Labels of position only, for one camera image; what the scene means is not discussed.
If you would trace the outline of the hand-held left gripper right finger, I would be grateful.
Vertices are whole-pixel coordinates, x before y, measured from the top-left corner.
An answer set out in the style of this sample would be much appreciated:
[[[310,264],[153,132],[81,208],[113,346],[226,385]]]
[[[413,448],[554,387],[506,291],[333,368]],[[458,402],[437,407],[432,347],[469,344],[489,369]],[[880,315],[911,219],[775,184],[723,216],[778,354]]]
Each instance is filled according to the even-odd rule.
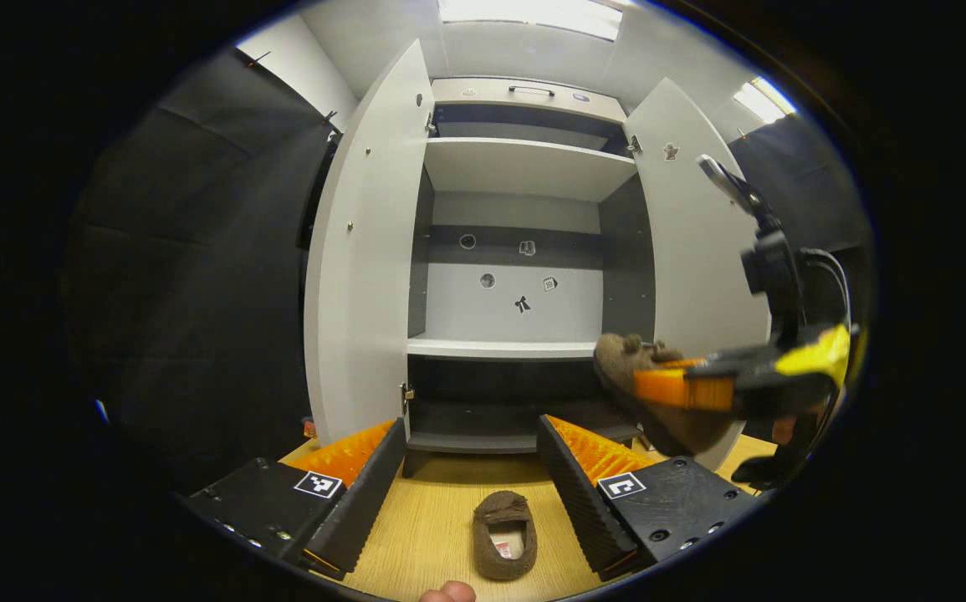
[[[648,460],[555,416],[539,418],[537,451],[602,580],[673,564],[760,504],[692,458]]]

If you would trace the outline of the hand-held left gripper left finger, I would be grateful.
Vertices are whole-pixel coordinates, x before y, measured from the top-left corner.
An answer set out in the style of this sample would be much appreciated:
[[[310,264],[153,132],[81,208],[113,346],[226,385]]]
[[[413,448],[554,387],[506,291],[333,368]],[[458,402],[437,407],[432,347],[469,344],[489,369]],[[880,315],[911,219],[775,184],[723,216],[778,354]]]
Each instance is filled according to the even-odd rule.
[[[294,462],[254,458],[186,507],[276,563],[342,580],[359,563],[405,453],[397,418]]]

